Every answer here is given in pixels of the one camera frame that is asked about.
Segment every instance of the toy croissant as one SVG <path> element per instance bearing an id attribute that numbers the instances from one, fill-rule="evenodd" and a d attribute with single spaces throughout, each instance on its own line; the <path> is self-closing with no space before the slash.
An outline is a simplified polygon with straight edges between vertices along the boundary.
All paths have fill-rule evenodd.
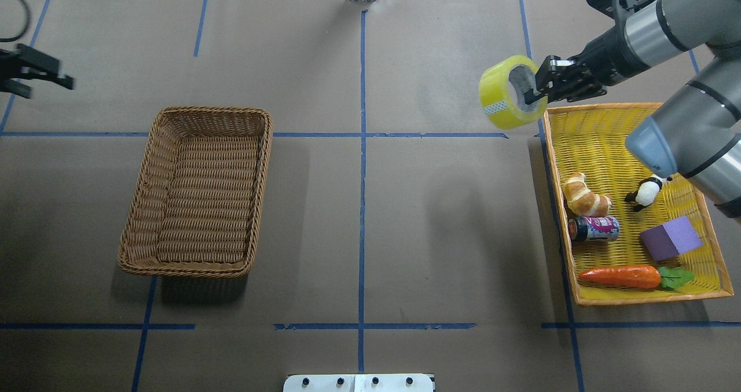
<path id="1" fill-rule="evenodd" d="M 604 217 L 612 207 L 612 199 L 592 192 L 585 182 L 583 173 L 572 173 L 563 184 L 566 204 L 574 214 L 582 217 Z"/>

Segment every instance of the table surface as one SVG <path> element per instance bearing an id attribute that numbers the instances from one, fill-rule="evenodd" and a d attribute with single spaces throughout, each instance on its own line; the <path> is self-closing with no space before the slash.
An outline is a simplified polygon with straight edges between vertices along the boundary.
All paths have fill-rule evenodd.
<path id="1" fill-rule="evenodd" d="M 481 113 L 486 68 L 577 54 L 611 26 L 583 0 L 29 2 L 24 43 L 77 87 L 0 96 L 0 389 L 281 390 L 357 372 L 434 373 L 438 390 L 741 384 L 738 297 L 572 303 L 538 125 L 502 133 Z M 696 49 L 595 102 L 665 101 L 710 60 Z M 117 266 L 169 105 L 273 115 L 246 280 Z M 736 280 L 738 224 L 711 217 Z"/>

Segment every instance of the panda toy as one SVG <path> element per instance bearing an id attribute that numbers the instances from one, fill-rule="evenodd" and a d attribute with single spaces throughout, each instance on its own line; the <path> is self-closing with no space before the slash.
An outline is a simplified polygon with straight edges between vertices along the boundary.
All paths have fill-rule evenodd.
<path id="1" fill-rule="evenodd" d="M 625 196 L 625 202 L 636 203 L 633 206 L 633 212 L 638 212 L 653 204 L 659 191 L 664 185 L 671 181 L 672 177 L 659 178 L 657 175 L 652 175 L 649 178 L 644 179 L 638 183 L 638 190 L 631 192 Z"/>

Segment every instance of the purple can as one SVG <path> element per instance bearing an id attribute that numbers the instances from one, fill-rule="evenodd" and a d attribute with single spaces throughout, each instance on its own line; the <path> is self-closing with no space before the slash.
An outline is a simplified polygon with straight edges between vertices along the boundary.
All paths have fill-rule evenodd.
<path id="1" fill-rule="evenodd" d="M 568 235 L 573 241 L 615 241 L 620 223 L 612 216 L 576 217 L 568 221 Z"/>

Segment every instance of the purple block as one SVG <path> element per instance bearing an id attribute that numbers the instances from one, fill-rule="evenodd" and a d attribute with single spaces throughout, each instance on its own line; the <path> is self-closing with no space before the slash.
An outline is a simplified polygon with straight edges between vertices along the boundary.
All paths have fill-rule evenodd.
<path id="1" fill-rule="evenodd" d="M 702 241 L 686 215 L 641 233 L 643 243 L 654 260 L 677 257 L 702 246 Z"/>

